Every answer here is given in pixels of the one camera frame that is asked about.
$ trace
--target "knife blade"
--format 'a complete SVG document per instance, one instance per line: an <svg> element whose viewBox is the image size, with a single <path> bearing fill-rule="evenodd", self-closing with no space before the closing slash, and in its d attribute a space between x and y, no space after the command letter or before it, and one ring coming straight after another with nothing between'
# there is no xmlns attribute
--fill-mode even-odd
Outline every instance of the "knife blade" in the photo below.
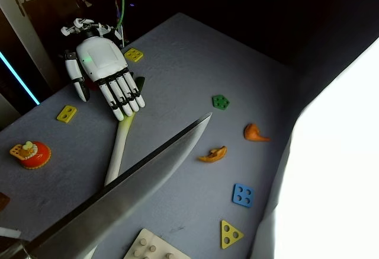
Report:
<svg viewBox="0 0 379 259"><path fill-rule="evenodd" d="M211 115L193 122L43 232L25 247L29 255L83 258L171 177L198 142Z"/></svg>

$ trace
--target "green pentagon block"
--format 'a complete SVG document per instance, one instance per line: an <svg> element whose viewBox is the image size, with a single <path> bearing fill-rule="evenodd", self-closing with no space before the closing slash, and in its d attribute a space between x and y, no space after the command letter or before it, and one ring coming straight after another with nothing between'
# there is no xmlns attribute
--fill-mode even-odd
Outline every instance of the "green pentagon block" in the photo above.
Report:
<svg viewBox="0 0 379 259"><path fill-rule="evenodd" d="M226 97L223 95L216 95L212 97L213 100L213 107L220 109L220 110L225 110L227 106L229 106L230 102Z"/></svg>

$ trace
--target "gray table surface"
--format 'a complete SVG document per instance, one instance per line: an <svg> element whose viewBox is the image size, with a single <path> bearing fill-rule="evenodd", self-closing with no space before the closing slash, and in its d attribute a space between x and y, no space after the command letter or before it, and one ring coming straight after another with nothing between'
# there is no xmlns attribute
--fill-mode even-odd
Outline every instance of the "gray table surface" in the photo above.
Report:
<svg viewBox="0 0 379 259"><path fill-rule="evenodd" d="M144 54L129 63L146 77L146 107L134 119L121 170L125 171L185 126L213 112L208 128L180 169L143 206L116 227L94 258L123 258L135 236L147 228L191 258L245 258L262 217L272 179L288 138L280 136L281 106L290 70L230 37L177 14L130 46ZM223 94L230 105L213 108ZM78 109L69 124L55 118L67 105ZM254 122L270 143L244 140ZM101 189L117 121L99 91L83 103L69 85L0 133L0 191L11 202L0 212L0 226L19 229L31 240ZM9 149L39 140L52 149L43 168L22 168ZM196 160L226 145L213 164ZM232 203L234 183L255 190L253 207ZM220 248L220 221L245 234Z"/></svg>

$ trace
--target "orange curved object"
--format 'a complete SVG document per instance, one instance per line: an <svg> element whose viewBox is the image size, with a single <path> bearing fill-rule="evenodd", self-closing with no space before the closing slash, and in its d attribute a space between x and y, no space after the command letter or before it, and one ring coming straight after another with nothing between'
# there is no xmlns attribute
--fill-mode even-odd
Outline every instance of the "orange curved object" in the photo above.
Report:
<svg viewBox="0 0 379 259"><path fill-rule="evenodd" d="M30 153L33 153L33 148L29 148L27 145L34 145L35 154L30 157ZM50 157L52 156L52 151L46 145L41 142L27 142L24 146L15 145L11 150L10 154L17 157L20 160L21 165L26 169L36 169L45 165Z"/></svg>
<svg viewBox="0 0 379 259"><path fill-rule="evenodd" d="M243 132L245 139L253 142L269 142L271 139L260 135L259 128L256 124L248 124Z"/></svg>
<svg viewBox="0 0 379 259"><path fill-rule="evenodd" d="M226 152L227 152L227 148L226 146L223 146L222 148L219 148L219 149L212 149L208 156L201 156L198 159L204 162L215 162L217 160L222 159L222 157L225 156Z"/></svg>

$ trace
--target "blue square block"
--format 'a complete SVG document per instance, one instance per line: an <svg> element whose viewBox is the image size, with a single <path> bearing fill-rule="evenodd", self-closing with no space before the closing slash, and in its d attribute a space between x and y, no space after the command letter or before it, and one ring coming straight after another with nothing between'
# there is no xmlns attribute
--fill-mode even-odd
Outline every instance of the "blue square block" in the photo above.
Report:
<svg viewBox="0 0 379 259"><path fill-rule="evenodd" d="M233 202L245 207L252 207L254 200L254 190L242 184L235 184L233 190Z"/></svg>

